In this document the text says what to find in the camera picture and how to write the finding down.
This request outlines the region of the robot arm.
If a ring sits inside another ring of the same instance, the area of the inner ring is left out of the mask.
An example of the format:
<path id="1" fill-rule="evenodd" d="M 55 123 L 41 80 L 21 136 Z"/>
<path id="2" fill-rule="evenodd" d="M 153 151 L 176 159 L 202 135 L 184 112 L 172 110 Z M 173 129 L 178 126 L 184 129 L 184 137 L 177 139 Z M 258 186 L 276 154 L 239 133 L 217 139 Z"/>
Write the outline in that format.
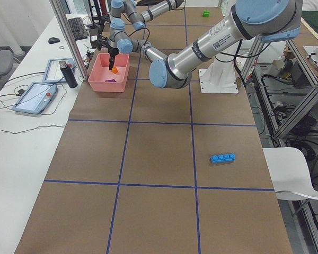
<path id="1" fill-rule="evenodd" d="M 125 13 L 134 29 L 139 30 L 144 28 L 147 22 L 168 11 L 177 10 L 182 4 L 183 1 L 177 0 L 161 1 L 140 13 L 136 10 L 136 1 L 111 1 L 110 17 L 111 20 L 121 19 Z"/>
<path id="2" fill-rule="evenodd" d="M 184 88 L 190 83 L 193 70 L 239 40 L 250 40 L 258 35 L 262 43 L 267 43 L 297 37 L 303 7 L 302 1 L 237 1 L 223 20 L 182 51 L 169 56 L 146 40 L 131 38 L 125 32 L 123 13 L 127 14 L 134 29 L 140 30 L 148 21 L 181 4 L 182 1 L 162 1 L 138 13 L 135 1 L 112 1 L 109 67 L 113 67 L 118 53 L 139 52 L 151 62 L 149 79 L 155 87 Z"/>

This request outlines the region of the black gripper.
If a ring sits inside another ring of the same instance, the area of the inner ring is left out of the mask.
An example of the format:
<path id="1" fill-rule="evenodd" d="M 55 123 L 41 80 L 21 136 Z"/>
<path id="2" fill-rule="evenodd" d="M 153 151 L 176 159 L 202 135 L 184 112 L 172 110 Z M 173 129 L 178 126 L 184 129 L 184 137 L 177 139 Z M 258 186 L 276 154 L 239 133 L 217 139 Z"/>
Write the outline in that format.
<path id="1" fill-rule="evenodd" d="M 115 47 L 108 46 L 108 54 L 110 55 L 110 57 L 109 57 L 109 70 L 112 70 L 114 68 L 115 58 L 119 54 L 119 49 L 115 48 Z"/>

